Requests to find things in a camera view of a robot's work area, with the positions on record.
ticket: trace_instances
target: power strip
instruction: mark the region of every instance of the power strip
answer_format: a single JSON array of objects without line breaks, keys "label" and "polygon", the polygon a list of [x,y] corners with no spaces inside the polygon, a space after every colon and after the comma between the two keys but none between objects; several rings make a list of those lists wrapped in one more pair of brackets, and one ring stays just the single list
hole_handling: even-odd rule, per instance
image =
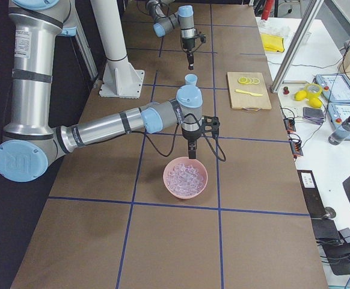
[{"label": "power strip", "polygon": [[296,140],[289,139],[291,152],[293,153],[294,158],[303,157],[303,151],[301,149],[301,143]]},{"label": "power strip", "polygon": [[296,132],[295,124],[293,119],[285,118],[283,119],[284,127],[288,133]]}]

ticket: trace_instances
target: small white cup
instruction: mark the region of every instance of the small white cup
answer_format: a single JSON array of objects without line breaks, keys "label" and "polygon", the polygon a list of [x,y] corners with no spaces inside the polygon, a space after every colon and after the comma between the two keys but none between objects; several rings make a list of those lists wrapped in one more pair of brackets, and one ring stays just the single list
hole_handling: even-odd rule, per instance
[{"label": "small white cup", "polygon": [[186,85],[197,85],[198,77],[195,74],[187,74],[185,76]]}]

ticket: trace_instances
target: metal pole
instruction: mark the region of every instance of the metal pole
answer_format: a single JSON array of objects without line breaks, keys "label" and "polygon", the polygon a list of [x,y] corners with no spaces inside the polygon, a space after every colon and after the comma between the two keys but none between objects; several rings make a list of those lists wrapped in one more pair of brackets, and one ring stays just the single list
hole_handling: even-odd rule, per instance
[{"label": "metal pole", "polygon": [[281,63],[281,66],[279,67],[279,70],[277,72],[277,75],[275,76],[275,80],[272,83],[272,86],[270,88],[271,92],[273,93],[278,92],[278,89],[281,86],[284,80],[284,77],[289,71],[290,65],[292,64],[294,57],[298,52],[299,46],[301,45],[304,36],[306,32],[309,30],[310,25],[315,19],[323,2],[324,0],[311,0],[309,3],[309,6],[307,6],[305,14],[303,15],[303,18],[301,20],[301,23],[298,29],[296,30],[296,33],[293,39],[291,40],[291,44],[289,46],[289,49],[286,52],[286,56],[284,57]]},{"label": "metal pole", "polygon": [[100,95],[139,98],[144,71],[135,70],[128,62],[117,1],[91,0],[91,5],[107,57]]}]

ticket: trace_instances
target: yellow cloth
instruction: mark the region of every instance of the yellow cloth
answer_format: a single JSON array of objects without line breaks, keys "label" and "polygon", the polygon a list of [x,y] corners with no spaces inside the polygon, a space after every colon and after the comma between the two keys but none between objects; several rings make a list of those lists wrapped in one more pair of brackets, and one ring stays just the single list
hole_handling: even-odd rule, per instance
[{"label": "yellow cloth", "polygon": [[266,51],[273,51],[273,52],[284,51],[282,37],[261,33],[260,38],[262,39],[263,48],[265,48]]}]

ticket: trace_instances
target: lemon slice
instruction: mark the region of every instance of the lemon slice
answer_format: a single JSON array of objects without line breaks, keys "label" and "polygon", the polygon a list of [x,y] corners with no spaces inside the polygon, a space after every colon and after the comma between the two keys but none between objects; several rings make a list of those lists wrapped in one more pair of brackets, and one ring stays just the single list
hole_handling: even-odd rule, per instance
[{"label": "lemon slice", "polygon": [[260,80],[259,78],[253,77],[253,84],[259,84]]},{"label": "lemon slice", "polygon": [[249,79],[248,79],[248,77],[240,77],[239,79],[238,79],[238,82],[240,83],[240,84],[248,84],[249,83]]}]

